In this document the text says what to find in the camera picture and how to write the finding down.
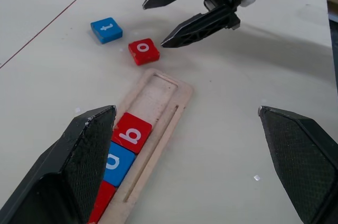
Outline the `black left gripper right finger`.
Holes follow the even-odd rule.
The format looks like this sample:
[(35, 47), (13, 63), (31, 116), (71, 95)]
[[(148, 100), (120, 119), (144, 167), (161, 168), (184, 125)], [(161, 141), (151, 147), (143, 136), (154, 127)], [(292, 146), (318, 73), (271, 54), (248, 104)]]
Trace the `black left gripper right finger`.
[(303, 223), (337, 223), (337, 142), (313, 119), (258, 110), (275, 171)]

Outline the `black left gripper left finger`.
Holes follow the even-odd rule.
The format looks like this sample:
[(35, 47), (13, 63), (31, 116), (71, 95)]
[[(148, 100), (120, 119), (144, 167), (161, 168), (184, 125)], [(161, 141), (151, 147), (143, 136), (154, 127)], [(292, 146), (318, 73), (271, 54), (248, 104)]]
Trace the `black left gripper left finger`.
[(104, 177), (114, 105), (75, 117), (1, 208), (1, 223), (87, 223)]

